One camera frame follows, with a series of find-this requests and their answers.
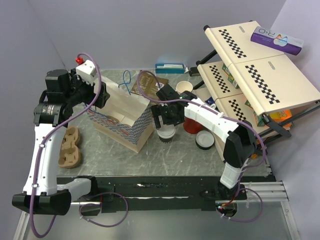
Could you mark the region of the purple white box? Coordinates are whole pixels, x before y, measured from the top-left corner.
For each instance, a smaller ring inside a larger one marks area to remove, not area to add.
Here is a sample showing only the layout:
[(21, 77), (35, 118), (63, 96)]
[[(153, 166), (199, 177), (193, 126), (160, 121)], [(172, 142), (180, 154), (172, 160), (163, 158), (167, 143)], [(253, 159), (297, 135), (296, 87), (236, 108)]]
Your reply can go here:
[(294, 56), (301, 52), (305, 42), (261, 26), (255, 28), (250, 41)]

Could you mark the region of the black paper coffee cup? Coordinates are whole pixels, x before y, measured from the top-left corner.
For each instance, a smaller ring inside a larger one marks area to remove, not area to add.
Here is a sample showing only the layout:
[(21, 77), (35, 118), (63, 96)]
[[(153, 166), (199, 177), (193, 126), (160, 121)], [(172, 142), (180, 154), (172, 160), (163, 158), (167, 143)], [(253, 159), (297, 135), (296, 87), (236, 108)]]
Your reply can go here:
[(162, 143), (168, 144), (172, 142), (174, 135), (168, 135), (168, 136), (159, 135), (158, 137)]

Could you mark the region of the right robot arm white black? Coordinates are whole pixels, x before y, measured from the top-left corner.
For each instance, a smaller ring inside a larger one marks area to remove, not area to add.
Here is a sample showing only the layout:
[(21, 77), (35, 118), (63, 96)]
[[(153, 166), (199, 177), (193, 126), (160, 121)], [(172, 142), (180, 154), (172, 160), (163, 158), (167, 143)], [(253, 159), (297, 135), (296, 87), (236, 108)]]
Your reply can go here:
[(224, 142), (225, 167), (218, 193), (223, 199), (230, 199), (236, 193), (235, 185), (248, 158), (257, 148), (252, 126), (237, 119), (227, 119), (223, 113), (212, 109), (187, 90), (177, 93), (166, 84), (156, 95), (157, 104), (151, 107), (151, 112), (157, 130), (165, 125), (180, 125), (188, 118), (207, 128)]

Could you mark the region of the brown pulp cup carrier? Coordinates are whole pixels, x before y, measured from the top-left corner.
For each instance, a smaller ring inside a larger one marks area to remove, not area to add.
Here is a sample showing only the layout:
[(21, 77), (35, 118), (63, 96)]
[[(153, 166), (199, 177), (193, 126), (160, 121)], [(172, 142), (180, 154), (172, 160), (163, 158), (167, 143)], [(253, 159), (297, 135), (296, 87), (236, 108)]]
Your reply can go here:
[(135, 120), (123, 114), (109, 114), (107, 117), (114, 120), (117, 124), (132, 126), (135, 123)]

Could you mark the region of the white plastic cup lid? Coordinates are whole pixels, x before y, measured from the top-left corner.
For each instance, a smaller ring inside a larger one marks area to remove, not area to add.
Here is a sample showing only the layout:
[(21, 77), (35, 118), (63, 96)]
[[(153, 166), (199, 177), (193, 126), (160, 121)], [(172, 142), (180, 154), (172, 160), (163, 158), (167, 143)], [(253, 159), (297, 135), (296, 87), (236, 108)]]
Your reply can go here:
[(176, 128), (174, 125), (163, 125), (157, 130), (158, 136), (174, 136), (176, 133)]

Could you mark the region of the brown coffee bean pouch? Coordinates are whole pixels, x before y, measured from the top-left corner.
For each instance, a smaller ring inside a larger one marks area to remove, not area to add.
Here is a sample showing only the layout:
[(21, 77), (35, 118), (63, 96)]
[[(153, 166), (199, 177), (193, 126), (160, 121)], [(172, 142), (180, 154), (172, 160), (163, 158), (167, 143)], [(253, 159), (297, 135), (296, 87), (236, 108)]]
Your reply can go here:
[[(164, 85), (168, 84), (169, 80), (166, 78), (158, 77), (160, 88)], [(150, 73), (143, 72), (139, 78), (139, 84), (143, 92), (150, 98), (155, 100), (160, 100), (156, 93), (159, 91), (159, 85), (155, 77), (153, 77)], [(130, 93), (142, 96), (137, 82), (134, 83), (133, 87), (131, 88)]]

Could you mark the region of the blue checkered paper bag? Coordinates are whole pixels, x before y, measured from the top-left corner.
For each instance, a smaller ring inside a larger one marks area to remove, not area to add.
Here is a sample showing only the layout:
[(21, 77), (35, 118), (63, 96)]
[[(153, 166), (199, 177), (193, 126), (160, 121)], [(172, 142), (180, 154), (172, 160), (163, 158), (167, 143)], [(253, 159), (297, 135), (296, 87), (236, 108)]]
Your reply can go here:
[(139, 153), (154, 130), (150, 101), (129, 94), (105, 76), (102, 82), (110, 98), (103, 108), (90, 107), (86, 112), (89, 119), (96, 130)]

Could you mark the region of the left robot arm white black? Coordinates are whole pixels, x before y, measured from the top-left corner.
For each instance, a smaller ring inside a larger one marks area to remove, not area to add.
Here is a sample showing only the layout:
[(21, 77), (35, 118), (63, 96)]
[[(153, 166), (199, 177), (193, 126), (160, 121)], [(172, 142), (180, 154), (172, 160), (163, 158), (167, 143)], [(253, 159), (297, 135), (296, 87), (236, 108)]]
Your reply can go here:
[(110, 97), (99, 70), (55, 69), (45, 76), (46, 89), (33, 111), (35, 142), (27, 181), (12, 205), (29, 214), (64, 216), (81, 196), (95, 200), (99, 188), (95, 177), (80, 176), (57, 184), (58, 161), (68, 123), (76, 117), (73, 107), (103, 108)]

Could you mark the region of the red cup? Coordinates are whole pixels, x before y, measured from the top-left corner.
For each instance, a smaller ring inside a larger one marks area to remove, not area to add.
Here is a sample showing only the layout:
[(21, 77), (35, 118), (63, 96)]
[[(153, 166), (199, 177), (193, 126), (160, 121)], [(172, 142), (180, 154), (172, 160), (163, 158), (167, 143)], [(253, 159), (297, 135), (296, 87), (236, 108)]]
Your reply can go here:
[(187, 117), (184, 118), (183, 128), (187, 133), (193, 135), (203, 130), (203, 126), (200, 123)]

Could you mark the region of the cream checkered tiered shelf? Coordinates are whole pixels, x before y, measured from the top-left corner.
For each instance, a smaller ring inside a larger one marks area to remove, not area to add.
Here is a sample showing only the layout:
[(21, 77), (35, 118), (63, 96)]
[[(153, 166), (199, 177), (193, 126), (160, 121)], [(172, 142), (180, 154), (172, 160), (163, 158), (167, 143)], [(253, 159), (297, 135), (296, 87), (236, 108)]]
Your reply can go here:
[[(265, 125), (255, 130), (266, 141), (289, 138), (292, 122), (320, 107), (320, 93), (284, 52), (251, 41), (258, 27), (249, 21), (204, 27), (214, 50), (197, 70), (216, 106), (228, 117)], [(236, 89), (223, 64), (239, 85)]]

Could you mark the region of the teal blue box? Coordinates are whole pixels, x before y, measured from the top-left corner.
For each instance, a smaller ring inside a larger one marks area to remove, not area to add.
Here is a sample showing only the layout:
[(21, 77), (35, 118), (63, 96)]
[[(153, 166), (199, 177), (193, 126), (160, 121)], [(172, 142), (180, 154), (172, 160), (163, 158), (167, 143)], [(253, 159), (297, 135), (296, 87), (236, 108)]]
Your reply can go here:
[(155, 72), (157, 74), (184, 74), (189, 68), (183, 63), (156, 63)]

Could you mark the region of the stack of paper cups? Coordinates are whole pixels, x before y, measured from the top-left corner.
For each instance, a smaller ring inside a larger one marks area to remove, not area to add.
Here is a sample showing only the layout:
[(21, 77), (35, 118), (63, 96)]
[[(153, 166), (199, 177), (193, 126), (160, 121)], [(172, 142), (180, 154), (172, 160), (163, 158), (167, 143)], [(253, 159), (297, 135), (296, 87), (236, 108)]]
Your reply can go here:
[(184, 91), (192, 92), (193, 91), (193, 85), (189, 81), (180, 81), (180, 82), (177, 83), (177, 85), (175, 87), (175, 91), (178, 94), (181, 94)]

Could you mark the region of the green snack boxes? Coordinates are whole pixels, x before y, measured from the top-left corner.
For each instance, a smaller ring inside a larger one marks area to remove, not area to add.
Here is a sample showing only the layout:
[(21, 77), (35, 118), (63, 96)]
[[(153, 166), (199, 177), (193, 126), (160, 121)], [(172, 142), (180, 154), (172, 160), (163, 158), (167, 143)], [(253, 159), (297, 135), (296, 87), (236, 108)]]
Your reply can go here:
[(236, 88), (239, 89), (239, 85), (237, 83), (237, 81), (235, 80), (235, 78), (232, 76), (231, 72), (229, 71), (229, 69), (227, 68), (227, 66), (223, 63), (222, 64), (222, 70), (223, 72), (227, 75), (227, 80)]

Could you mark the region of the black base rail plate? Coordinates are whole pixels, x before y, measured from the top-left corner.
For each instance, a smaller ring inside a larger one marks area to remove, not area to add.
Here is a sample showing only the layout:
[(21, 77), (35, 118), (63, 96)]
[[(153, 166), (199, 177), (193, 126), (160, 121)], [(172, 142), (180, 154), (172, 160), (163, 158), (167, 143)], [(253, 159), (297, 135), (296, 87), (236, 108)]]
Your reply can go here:
[(237, 188), (228, 189), (217, 176), (98, 176), (98, 192), (79, 202), (101, 203), (103, 213), (117, 211), (215, 211), (220, 202), (235, 201)]

